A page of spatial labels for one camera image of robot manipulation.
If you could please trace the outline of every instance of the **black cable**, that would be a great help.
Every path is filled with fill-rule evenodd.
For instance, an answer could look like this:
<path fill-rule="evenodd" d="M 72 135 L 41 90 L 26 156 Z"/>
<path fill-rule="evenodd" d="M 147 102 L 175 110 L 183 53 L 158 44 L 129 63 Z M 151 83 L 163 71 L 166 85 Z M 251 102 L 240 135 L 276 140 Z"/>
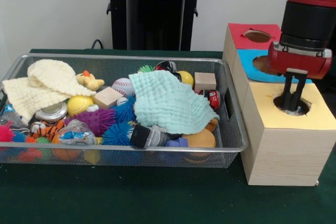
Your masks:
<path fill-rule="evenodd" d="M 102 43 L 99 39 L 96 39 L 96 40 L 93 42 L 93 44 L 92 44 L 92 46 L 91 46 L 91 49 L 93 49 L 93 48 L 96 46 L 97 42 L 99 43 L 100 48 L 101 48 L 101 49 L 104 49 L 103 43 Z"/>

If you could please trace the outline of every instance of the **green tablecloth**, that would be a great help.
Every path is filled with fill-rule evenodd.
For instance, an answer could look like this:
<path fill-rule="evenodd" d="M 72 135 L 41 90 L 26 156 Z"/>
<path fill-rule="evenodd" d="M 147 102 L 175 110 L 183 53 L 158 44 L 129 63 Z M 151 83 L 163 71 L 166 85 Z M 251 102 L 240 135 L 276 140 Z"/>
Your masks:
<path fill-rule="evenodd" d="M 33 50 L 220 58 L 220 52 Z M 318 187 L 248 186 L 229 169 L 0 165 L 0 223 L 335 223 L 336 155 Z"/>

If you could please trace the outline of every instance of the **metal mesh tray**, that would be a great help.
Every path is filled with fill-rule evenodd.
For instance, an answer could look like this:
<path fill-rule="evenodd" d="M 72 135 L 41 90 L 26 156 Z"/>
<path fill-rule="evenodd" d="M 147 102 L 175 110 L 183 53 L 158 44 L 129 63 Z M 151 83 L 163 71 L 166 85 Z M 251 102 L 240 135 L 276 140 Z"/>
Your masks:
<path fill-rule="evenodd" d="M 218 110 L 220 121 L 214 132 L 216 147 L 149 147 L 143 150 L 132 146 L 0 142 L 0 163 L 228 168 L 237 153 L 247 147 L 247 133 L 233 81 L 228 65 L 221 60 L 30 54 L 19 57 L 7 72 L 4 80 L 26 77 L 28 67 L 41 59 L 64 61 L 76 73 L 89 69 L 97 79 L 104 79 L 107 86 L 111 86 L 114 80 L 137 72 L 143 65 L 155 66 L 163 60 L 173 60 L 179 70 L 185 70 L 191 74 L 195 72 L 215 73 L 217 90 L 222 100 Z M 0 102 L 0 110 L 3 109 L 6 99 L 4 95 Z M 43 157 L 34 159 L 34 150 L 37 148 L 41 150 Z M 21 152 L 26 152 L 27 158 L 24 160 L 18 158 Z"/>

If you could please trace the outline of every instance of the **yellow ball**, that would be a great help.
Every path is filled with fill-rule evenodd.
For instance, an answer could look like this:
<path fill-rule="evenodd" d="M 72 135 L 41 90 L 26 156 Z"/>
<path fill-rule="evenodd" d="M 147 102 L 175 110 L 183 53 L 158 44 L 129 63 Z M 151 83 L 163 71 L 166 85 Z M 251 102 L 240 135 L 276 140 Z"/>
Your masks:
<path fill-rule="evenodd" d="M 70 116 L 77 115 L 87 109 L 88 106 L 93 104 L 91 97 L 85 97 L 83 95 L 77 95 L 71 97 L 68 101 L 68 113 Z"/>
<path fill-rule="evenodd" d="M 191 87 L 194 86 L 194 78 L 190 73 L 188 73 L 187 71 L 179 71 L 178 73 L 182 77 L 182 83 L 190 84 Z"/>

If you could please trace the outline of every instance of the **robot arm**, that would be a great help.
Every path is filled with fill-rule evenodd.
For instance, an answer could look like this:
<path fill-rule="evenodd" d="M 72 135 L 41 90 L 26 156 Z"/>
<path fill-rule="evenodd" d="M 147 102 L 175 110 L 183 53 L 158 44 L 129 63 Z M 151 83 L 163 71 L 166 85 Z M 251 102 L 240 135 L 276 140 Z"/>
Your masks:
<path fill-rule="evenodd" d="M 332 62 L 328 41 L 336 25 L 336 0 L 287 0 L 279 43 L 269 47 L 269 69 L 284 74 L 284 109 L 294 111 L 306 78 L 322 79 Z M 290 94 L 291 79 L 299 79 Z"/>

